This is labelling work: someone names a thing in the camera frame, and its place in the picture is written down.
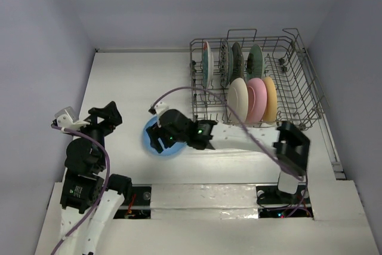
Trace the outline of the blue plate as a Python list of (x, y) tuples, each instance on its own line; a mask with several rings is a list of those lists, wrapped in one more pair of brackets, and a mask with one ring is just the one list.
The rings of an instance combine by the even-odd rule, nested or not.
[(164, 151), (162, 153), (158, 153), (154, 148), (150, 145), (150, 138), (146, 131), (147, 128), (151, 127), (153, 124), (156, 123), (156, 117), (152, 117), (150, 120), (148, 120), (143, 128), (143, 132), (141, 135), (141, 143), (143, 146), (144, 151), (150, 155), (155, 156), (157, 158), (172, 158), (177, 156), (178, 154), (182, 153), (183, 149), (186, 147), (185, 143), (175, 143), (170, 148), (164, 148), (163, 143), (160, 142), (161, 146), (163, 147)]

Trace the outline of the cream white plate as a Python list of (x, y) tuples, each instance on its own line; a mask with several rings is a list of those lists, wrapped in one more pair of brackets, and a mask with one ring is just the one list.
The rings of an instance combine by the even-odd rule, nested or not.
[(236, 78), (231, 83), (227, 94), (227, 104), (234, 110), (242, 122), (246, 120), (248, 113), (248, 90), (242, 78)]

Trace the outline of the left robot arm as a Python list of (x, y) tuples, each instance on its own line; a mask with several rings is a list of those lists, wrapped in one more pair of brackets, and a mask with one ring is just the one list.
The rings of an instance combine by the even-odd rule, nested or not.
[(66, 148), (60, 239), (52, 254), (95, 254), (116, 211), (131, 200), (132, 180), (110, 172), (104, 143), (121, 124), (114, 101), (91, 108), (84, 120), (70, 106), (56, 113), (51, 128), (74, 139)]

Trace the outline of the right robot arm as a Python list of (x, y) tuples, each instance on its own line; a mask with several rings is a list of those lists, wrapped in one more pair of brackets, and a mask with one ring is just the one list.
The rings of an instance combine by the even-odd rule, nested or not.
[(164, 155), (176, 145), (195, 150), (239, 149), (267, 155), (280, 173), (275, 196), (289, 202), (306, 179), (310, 139), (293, 123), (284, 121), (274, 130), (228, 125), (213, 120), (191, 120), (176, 109), (153, 118), (144, 128), (149, 147)]

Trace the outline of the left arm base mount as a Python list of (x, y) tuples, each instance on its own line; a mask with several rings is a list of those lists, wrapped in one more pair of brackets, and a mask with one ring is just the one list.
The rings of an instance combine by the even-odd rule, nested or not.
[(151, 185), (134, 185), (129, 199), (118, 208), (114, 219), (150, 219)]

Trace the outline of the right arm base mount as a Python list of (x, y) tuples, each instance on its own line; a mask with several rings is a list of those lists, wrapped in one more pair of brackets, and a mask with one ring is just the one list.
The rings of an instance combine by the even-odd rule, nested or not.
[(309, 191), (305, 184), (299, 185), (294, 194), (282, 192), (276, 185), (258, 185), (256, 186), (256, 193), (260, 219), (313, 218)]

